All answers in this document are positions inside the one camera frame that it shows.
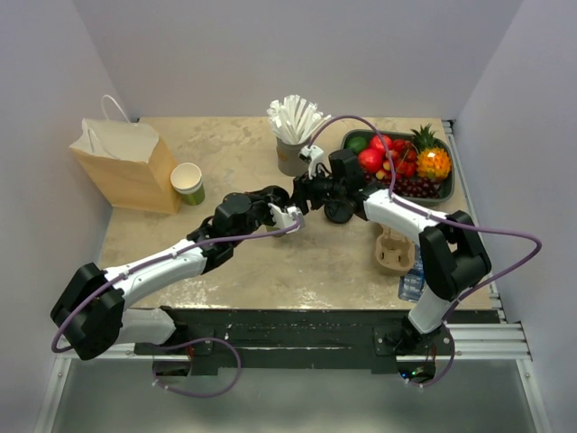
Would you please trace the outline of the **black coffee cup lid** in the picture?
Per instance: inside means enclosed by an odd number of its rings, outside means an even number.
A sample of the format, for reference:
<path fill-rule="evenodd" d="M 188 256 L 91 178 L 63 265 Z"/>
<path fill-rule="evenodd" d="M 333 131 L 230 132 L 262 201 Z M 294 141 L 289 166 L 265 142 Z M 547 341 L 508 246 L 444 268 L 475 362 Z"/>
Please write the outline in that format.
<path fill-rule="evenodd" d="M 326 203 L 324 205 L 324 213 L 326 219 L 336 225 L 344 225 L 354 216 L 350 207 L 339 200 L 332 200 Z"/>

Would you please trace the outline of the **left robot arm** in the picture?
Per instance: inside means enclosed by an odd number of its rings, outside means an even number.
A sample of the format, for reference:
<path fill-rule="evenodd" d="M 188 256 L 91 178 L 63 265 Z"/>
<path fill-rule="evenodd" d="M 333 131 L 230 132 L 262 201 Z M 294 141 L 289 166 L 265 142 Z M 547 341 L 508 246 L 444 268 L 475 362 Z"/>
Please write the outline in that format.
<path fill-rule="evenodd" d="M 72 350 L 82 360 L 94 359 L 129 336 L 129 321 L 135 319 L 135 336 L 167 354 L 180 352 L 187 342 L 185 329 L 162 309 L 139 313 L 133 304 L 221 266 L 238 244 L 261 237 L 261 226 L 286 234 L 300 228 L 300 219 L 300 210 L 280 187 L 231 193 L 198 229 L 159 253 L 104 270 L 94 263 L 81 266 L 50 312 L 58 328 L 52 351 Z"/>

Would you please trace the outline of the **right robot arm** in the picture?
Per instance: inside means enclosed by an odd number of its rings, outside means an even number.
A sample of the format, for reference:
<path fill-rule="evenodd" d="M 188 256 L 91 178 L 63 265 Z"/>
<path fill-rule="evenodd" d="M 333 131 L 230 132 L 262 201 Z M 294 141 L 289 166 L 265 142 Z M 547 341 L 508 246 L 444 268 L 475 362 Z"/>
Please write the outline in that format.
<path fill-rule="evenodd" d="M 471 217 L 414 206 L 376 182 L 366 179 L 354 153 L 332 152 L 330 171 L 323 173 L 324 153 L 314 145 L 299 152 L 307 172 L 293 180 L 292 200 L 303 213 L 337 204 L 365 221 L 387 226 L 420 249 L 426 286 L 416 306 L 388 338 L 398 351 L 414 355 L 434 343 L 434 333 L 465 290 L 491 270 L 490 258 Z"/>

